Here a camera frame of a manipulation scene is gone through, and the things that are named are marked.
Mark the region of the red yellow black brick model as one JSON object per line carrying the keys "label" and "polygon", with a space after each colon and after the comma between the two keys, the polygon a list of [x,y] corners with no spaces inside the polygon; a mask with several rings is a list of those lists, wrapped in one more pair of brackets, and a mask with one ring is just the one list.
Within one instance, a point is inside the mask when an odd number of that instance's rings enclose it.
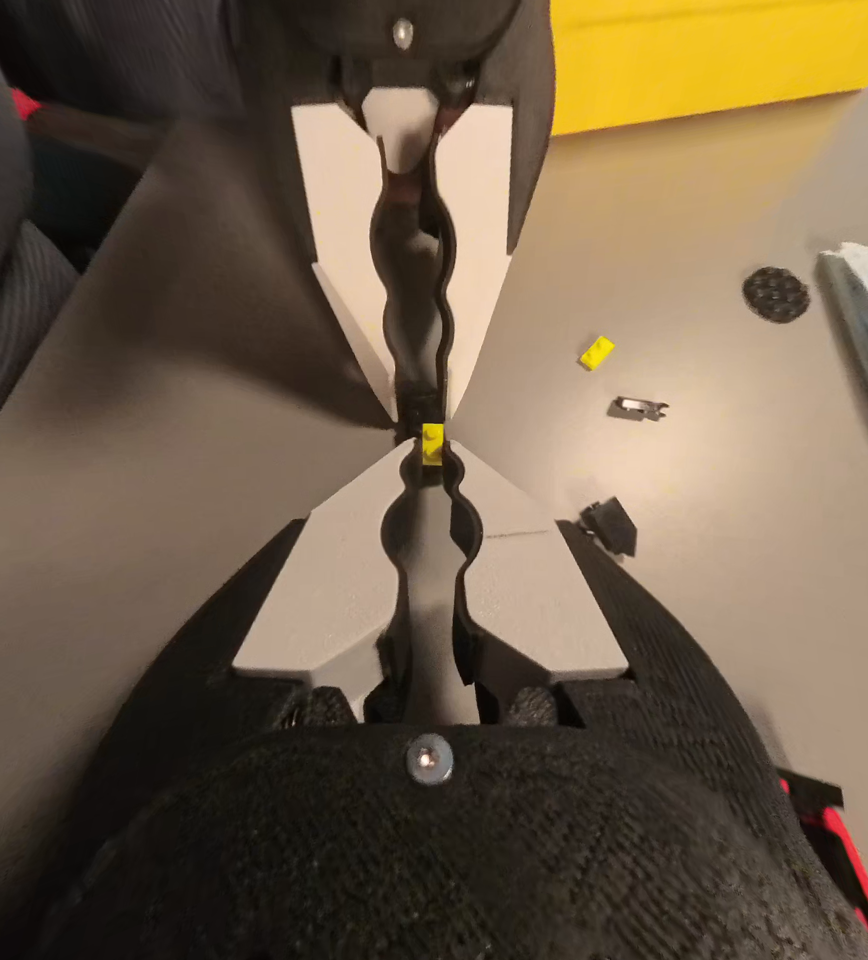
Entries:
{"label": "red yellow black brick model", "polygon": [[810,846],[868,930],[868,871],[843,817],[843,789],[781,767],[776,773]]}

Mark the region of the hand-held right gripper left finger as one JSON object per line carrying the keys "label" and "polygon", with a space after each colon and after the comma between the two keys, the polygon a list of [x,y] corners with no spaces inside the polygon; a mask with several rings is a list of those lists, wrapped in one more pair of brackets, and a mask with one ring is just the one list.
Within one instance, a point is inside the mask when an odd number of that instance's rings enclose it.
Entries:
{"label": "hand-held right gripper left finger", "polygon": [[397,446],[308,516],[232,667],[309,689],[374,689],[378,642],[394,618],[399,577],[382,525],[406,491]]}

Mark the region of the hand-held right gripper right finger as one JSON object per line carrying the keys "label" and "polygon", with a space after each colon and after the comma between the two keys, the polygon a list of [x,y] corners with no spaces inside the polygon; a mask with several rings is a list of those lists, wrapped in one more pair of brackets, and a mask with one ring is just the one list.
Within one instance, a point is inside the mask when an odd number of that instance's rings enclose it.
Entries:
{"label": "hand-held right gripper right finger", "polygon": [[629,662],[550,510],[452,440],[450,534],[464,555],[454,658],[467,686],[614,679]]}

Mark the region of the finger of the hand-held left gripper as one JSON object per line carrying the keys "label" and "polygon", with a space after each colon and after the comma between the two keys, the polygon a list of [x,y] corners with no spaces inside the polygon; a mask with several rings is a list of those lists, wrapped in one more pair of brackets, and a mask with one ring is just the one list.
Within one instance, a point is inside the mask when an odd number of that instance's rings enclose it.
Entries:
{"label": "finger of the hand-held left gripper", "polygon": [[337,103],[297,105],[291,116],[313,273],[368,385],[397,423],[395,362],[384,331],[388,294],[371,247],[385,185],[382,149]]}
{"label": "finger of the hand-held left gripper", "polygon": [[436,195],[448,227],[442,295],[450,332],[444,386],[449,421],[473,376],[512,260],[512,123],[512,106],[474,103],[442,135],[433,155]]}

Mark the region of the small dark clip brick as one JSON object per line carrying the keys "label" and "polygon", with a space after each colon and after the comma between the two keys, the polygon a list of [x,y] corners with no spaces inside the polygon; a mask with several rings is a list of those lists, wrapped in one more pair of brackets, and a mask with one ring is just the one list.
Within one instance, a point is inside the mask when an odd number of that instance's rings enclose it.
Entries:
{"label": "small dark clip brick", "polygon": [[663,401],[617,396],[608,406],[607,415],[630,422],[658,423],[666,418],[670,405]]}

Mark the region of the black brick block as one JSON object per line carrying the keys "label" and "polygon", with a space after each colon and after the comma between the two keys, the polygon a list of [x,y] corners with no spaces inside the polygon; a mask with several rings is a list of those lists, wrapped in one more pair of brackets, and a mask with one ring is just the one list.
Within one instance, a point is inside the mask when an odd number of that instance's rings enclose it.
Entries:
{"label": "black brick block", "polygon": [[420,439],[425,425],[443,425],[444,399],[442,391],[419,381],[403,381],[395,391],[397,443]]}

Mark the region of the black round studded disc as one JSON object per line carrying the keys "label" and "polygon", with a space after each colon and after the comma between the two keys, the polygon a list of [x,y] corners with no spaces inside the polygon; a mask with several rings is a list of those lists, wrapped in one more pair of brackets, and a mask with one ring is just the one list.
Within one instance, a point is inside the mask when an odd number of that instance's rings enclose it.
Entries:
{"label": "black round studded disc", "polygon": [[764,266],[754,270],[743,281],[741,292],[753,313],[775,325],[792,323],[811,306],[808,286],[785,268]]}

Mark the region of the yellow plastic bin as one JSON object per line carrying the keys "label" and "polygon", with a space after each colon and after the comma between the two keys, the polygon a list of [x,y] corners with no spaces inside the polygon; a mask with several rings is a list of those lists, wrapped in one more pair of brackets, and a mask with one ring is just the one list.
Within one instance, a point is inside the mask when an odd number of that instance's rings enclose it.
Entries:
{"label": "yellow plastic bin", "polygon": [[556,1],[553,135],[868,87],[868,1]]}

